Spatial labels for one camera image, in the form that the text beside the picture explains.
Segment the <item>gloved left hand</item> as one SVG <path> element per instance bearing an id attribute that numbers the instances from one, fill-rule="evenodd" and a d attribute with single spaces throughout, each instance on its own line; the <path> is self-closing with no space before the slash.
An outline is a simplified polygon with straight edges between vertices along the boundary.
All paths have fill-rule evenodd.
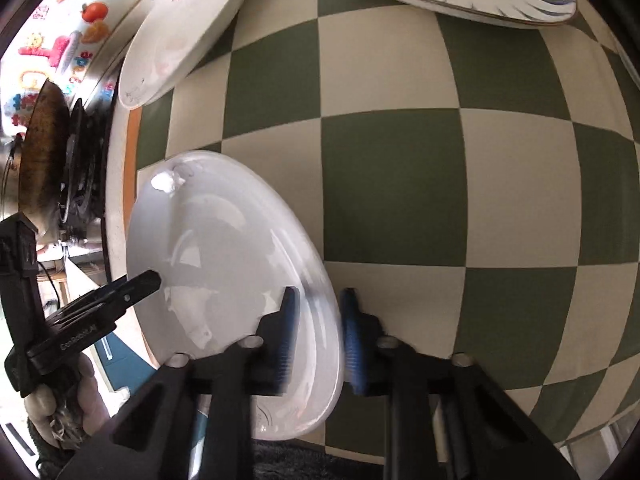
<path id="1" fill-rule="evenodd" d="M 110 419 L 96 374 L 85 353 L 72 365 L 72 384 L 62 390 L 39 385 L 24 399 L 29 421 L 39 437 L 62 450 L 77 450 Z"/>

